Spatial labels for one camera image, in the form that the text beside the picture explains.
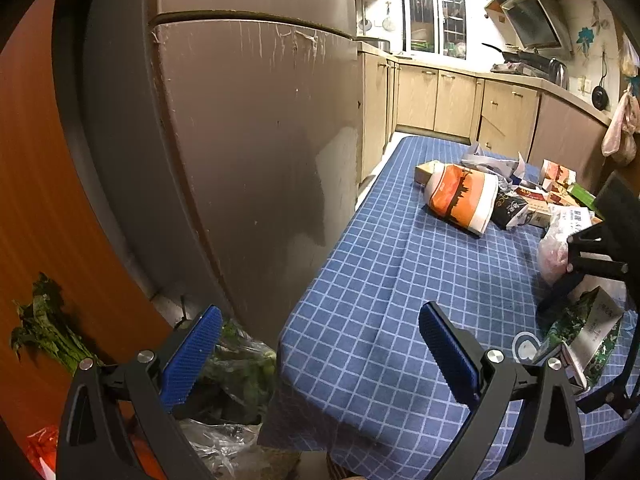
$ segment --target blue checkered tablecloth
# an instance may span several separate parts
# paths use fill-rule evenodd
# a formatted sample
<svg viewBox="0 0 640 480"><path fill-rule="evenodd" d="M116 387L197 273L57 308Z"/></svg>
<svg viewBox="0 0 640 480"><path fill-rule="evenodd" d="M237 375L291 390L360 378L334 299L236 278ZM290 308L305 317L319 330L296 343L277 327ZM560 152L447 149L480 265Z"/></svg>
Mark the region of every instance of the blue checkered tablecloth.
<svg viewBox="0 0 640 480"><path fill-rule="evenodd" d="M422 479L468 409L418 332L420 307L436 300L455 325L508 356L516 334L542 339L535 306L547 292L536 265L543 231L491 222L476 238L433 216L413 182L416 164L458 162L466 149L430 137L400 142L287 321L260 444L327 450L369 480ZM600 384L622 371L634 323L625 314ZM495 471L519 407L510 404L479 478ZM624 425L608 407L580 421L586 450Z"/></svg>

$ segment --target green vegetables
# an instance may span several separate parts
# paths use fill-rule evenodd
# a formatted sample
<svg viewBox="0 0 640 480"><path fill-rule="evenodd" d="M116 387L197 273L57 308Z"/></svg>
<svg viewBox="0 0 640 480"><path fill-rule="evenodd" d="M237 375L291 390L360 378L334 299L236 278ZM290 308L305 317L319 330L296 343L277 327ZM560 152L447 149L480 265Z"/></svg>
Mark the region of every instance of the green vegetables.
<svg viewBox="0 0 640 480"><path fill-rule="evenodd" d="M102 364L67 325L60 308L64 305L60 286L42 272L33 283L33 301L18 307L20 326L11 332L10 345L18 359L23 346L35 346L74 374L78 363L91 357Z"/></svg>
<svg viewBox="0 0 640 480"><path fill-rule="evenodd" d="M218 384L244 406L246 420L263 416L275 388L276 353L252 339L233 320L225 321L200 378Z"/></svg>

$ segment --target cabinet door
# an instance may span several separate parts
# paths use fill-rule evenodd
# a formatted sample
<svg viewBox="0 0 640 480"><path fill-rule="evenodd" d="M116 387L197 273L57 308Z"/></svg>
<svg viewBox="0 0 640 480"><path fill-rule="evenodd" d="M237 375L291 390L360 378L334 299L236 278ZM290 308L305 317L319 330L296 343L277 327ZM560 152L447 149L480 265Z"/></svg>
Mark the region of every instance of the cabinet door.
<svg viewBox="0 0 640 480"><path fill-rule="evenodd" d="M600 121L545 94L528 162L540 167L547 158L562 164L575 171L578 184L597 192L604 165L600 145L606 131Z"/></svg>
<svg viewBox="0 0 640 480"><path fill-rule="evenodd" d="M364 129L362 132L362 177L371 173L385 147L386 59L364 55Z"/></svg>
<svg viewBox="0 0 640 480"><path fill-rule="evenodd" d="M524 160L529 158L533 133L536 129L540 94L537 90L511 86L511 121L513 121L512 152L520 152Z"/></svg>
<svg viewBox="0 0 640 480"><path fill-rule="evenodd" d="M388 61L386 69L386 131L385 147L394 132L394 89L396 88L396 67Z"/></svg>
<svg viewBox="0 0 640 480"><path fill-rule="evenodd" d="M469 138L476 98L476 78L440 70L434 130Z"/></svg>
<svg viewBox="0 0 640 480"><path fill-rule="evenodd" d="M398 124L433 130L438 71L421 66L400 67Z"/></svg>
<svg viewBox="0 0 640 480"><path fill-rule="evenodd" d="M480 143L505 156L517 157L520 152L526 160L536 126L539 100L536 90L486 81Z"/></svg>
<svg viewBox="0 0 640 480"><path fill-rule="evenodd" d="M476 82L476 98L474 99L474 111L471 115L471 130L469 131L469 141L478 140L480 130L480 117L482 115L482 98L484 97L484 79Z"/></svg>
<svg viewBox="0 0 640 480"><path fill-rule="evenodd" d="M393 136L396 128L398 127L398 103L400 101L400 65L394 64L394 123L391 129L391 135Z"/></svg>

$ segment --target frying pan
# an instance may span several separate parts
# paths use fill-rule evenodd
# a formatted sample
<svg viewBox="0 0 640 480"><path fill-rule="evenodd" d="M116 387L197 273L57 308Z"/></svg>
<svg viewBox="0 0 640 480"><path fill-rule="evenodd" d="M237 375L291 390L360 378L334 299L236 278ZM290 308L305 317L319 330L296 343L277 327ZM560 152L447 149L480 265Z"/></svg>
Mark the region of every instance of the frying pan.
<svg viewBox="0 0 640 480"><path fill-rule="evenodd" d="M500 52L500 54L502 54L502 57L504 58L505 62L507 63L519 63L521 61L520 59L520 55L518 53L514 53L514 52L505 52L503 49L495 46L495 45L490 45L488 43L483 43L484 46L488 46L489 48L492 48L494 50L497 50L498 52Z"/></svg>
<svg viewBox="0 0 640 480"><path fill-rule="evenodd" d="M551 60L548 57L540 56L540 54L534 54L533 52L524 52L523 50L518 50L517 52L506 52L497 46L490 45L488 43L483 43L483 45L500 52L507 63L524 62L533 68L542 70L542 72L549 72L549 64L551 63Z"/></svg>

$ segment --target orange wall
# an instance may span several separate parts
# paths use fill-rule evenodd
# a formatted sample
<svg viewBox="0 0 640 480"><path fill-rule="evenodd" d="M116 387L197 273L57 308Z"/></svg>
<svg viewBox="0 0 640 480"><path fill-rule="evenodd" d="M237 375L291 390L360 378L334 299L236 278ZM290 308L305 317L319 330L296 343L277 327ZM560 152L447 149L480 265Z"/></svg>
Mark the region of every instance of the orange wall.
<svg viewBox="0 0 640 480"><path fill-rule="evenodd" d="M170 330L120 265L76 175L52 79L54 1L36 0L0 53L0 415L21 446L59 422L70 381L44 355L20 364L8 345L12 300L30 301L39 271L62 286L104 359L126 361Z"/></svg>

